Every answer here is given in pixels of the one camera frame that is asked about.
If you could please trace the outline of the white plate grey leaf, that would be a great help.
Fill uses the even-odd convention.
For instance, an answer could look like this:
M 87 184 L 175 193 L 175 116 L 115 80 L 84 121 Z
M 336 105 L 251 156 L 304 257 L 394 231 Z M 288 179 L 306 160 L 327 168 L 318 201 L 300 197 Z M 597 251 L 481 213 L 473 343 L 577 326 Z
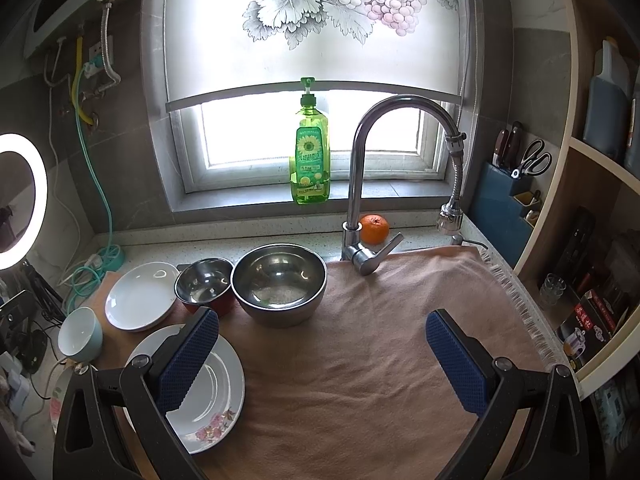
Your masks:
M 176 301 L 177 268 L 167 262 L 140 264 L 124 274 L 108 292 L 107 321 L 124 332 L 142 332 L 170 313 Z

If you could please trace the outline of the red steel bowl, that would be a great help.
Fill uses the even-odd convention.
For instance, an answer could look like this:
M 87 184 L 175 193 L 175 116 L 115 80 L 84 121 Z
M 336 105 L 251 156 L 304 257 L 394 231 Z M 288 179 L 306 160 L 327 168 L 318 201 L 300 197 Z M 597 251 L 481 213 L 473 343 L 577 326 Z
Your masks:
M 234 306 L 232 270 L 233 264 L 225 258 L 206 258 L 183 266 L 175 280 L 175 295 L 191 313 L 206 307 L 222 318 Z

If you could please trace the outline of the large stainless steel bowl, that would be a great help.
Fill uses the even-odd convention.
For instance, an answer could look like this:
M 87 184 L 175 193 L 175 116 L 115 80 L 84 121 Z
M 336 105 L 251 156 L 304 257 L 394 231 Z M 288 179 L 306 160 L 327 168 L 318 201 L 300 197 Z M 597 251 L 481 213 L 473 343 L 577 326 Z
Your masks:
M 288 328 L 309 320 L 328 284 L 324 260 L 296 244 L 268 244 L 245 254 L 231 273 L 241 308 L 258 324 Z

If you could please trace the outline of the teal ceramic bowl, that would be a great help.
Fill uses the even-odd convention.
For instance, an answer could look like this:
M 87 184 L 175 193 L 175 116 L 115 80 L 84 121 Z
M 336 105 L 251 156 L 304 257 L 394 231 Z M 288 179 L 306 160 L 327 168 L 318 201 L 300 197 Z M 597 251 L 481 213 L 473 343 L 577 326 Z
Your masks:
M 66 316 L 58 332 L 58 348 L 76 362 L 91 362 L 101 353 L 103 332 L 100 321 L 89 307 L 79 307 Z

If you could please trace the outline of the wooden shelf unit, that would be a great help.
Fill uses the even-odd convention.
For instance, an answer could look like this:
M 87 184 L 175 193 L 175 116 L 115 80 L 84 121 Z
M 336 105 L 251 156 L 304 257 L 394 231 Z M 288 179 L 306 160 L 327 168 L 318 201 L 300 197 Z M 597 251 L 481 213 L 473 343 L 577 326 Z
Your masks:
M 588 87 L 598 39 L 613 36 L 623 51 L 634 52 L 634 42 L 623 21 L 605 0 L 564 0 L 570 34 L 570 90 L 562 144 L 540 217 L 529 237 L 514 272 L 542 310 L 536 281 L 551 263 L 570 215 L 579 207 L 589 209 L 597 221 L 608 223 L 620 194 L 620 187 L 639 197 L 639 180 L 595 148 L 578 139 L 586 120 Z M 547 331 L 538 344 L 547 363 L 565 358 L 552 322 L 562 322 L 561 309 L 544 312 L 540 321 Z M 585 399 L 602 387 L 639 352 L 639 311 L 628 314 L 623 327 L 594 358 L 574 373 L 580 396 Z

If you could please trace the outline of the pink towel mat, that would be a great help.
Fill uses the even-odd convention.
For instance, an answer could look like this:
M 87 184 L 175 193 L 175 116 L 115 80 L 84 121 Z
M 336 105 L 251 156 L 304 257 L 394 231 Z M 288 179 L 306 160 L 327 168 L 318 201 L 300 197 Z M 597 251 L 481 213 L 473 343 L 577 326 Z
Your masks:
M 328 267 L 320 306 L 289 328 L 240 308 L 220 323 L 245 401 L 230 434 L 196 463 L 212 479 L 431 479 L 474 424 L 425 339 L 449 312 L 493 356 L 541 359 L 518 309 L 473 247 L 388 257 L 373 274 Z

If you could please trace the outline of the blue knife block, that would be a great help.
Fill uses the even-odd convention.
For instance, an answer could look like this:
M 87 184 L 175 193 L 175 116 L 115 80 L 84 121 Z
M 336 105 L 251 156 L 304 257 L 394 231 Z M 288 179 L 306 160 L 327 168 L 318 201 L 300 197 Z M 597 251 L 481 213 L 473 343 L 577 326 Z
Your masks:
M 541 206 L 541 200 L 530 204 L 534 197 L 533 182 L 534 178 L 529 176 L 513 179 L 508 172 L 485 162 L 468 213 L 512 268 L 533 233 L 525 216 Z

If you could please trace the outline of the orange fruit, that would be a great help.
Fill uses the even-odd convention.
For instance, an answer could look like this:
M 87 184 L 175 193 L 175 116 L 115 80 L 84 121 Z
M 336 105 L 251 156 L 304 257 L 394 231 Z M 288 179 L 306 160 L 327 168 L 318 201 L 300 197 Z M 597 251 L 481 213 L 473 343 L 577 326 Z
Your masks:
M 360 240 L 364 244 L 382 245 L 390 235 L 390 224 L 379 214 L 366 214 L 360 218 Z

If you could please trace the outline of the black scissors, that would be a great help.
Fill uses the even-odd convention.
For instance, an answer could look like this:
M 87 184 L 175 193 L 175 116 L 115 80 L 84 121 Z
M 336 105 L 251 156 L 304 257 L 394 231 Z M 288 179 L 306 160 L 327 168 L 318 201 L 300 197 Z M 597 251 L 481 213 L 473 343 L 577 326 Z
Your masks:
M 512 179 L 521 177 L 538 177 L 551 166 L 553 157 L 546 150 L 546 144 L 542 139 L 536 139 L 526 148 L 521 161 L 512 172 Z

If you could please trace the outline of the green dish soap bottle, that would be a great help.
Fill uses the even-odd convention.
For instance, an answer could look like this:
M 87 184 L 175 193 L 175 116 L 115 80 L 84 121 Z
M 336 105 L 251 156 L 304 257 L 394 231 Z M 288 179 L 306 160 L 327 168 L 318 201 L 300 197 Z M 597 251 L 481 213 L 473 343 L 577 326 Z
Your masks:
M 314 77 L 303 77 L 293 155 L 290 157 L 290 189 L 299 205 L 326 202 L 330 197 L 331 151 L 329 121 L 317 107 L 312 93 Z

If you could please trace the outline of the roller window blind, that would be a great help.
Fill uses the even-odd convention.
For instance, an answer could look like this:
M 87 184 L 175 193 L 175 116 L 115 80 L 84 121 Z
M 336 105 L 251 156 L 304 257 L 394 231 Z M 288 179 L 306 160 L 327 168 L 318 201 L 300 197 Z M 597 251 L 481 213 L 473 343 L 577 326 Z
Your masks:
M 457 94 L 458 0 L 165 0 L 168 98 L 318 81 Z

